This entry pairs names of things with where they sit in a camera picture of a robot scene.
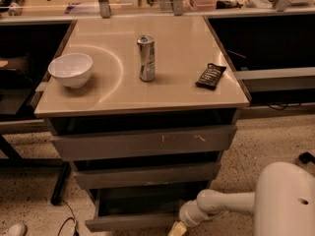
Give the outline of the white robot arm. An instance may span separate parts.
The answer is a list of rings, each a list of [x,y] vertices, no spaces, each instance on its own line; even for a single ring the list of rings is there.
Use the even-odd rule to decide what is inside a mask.
[[[189,227],[239,212],[254,218],[254,236],[315,236],[315,177],[287,162],[266,166],[252,193],[201,191],[179,210],[167,236],[183,236]]]

